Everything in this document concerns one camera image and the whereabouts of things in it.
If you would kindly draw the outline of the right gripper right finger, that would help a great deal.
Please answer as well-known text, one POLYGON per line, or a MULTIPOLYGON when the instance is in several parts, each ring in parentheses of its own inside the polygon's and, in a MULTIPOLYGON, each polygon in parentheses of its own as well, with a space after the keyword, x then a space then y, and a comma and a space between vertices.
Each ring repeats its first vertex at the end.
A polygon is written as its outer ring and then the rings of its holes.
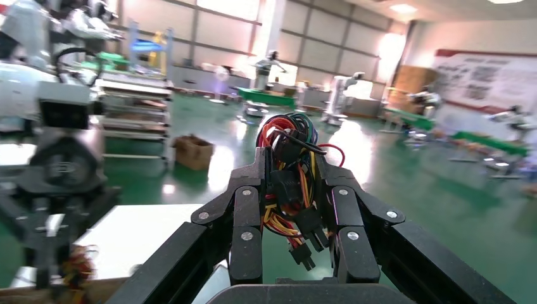
POLYGON ((331 233, 340 300, 355 303, 510 303, 420 225, 365 192, 353 174, 316 161, 316 204, 331 233))

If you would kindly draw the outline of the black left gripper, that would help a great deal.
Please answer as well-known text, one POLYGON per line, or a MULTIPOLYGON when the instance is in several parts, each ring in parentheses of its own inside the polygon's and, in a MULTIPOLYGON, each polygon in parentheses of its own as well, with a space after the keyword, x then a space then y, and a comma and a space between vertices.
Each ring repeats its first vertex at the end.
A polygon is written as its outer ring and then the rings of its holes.
MULTIPOLYGON (((105 184, 104 134, 98 127, 63 129, 45 127, 27 165, 27 191, 34 194, 88 193, 105 184)), ((120 200, 120 187, 106 187, 93 197, 73 196, 67 201, 59 235, 83 235, 120 200)), ((19 197, 1 194, 1 222, 23 246, 26 266, 35 268, 35 287, 50 285, 56 258, 47 236, 47 220, 59 210, 54 197, 19 197)))

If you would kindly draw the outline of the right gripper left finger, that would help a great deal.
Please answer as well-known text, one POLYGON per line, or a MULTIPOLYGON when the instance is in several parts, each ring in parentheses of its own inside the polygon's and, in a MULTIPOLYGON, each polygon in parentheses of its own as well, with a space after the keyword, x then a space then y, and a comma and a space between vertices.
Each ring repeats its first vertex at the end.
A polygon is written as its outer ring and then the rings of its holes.
POLYGON ((215 266, 227 258, 230 285, 260 284, 267 150, 231 172, 227 189, 198 208, 108 303, 194 303, 220 287, 215 266))

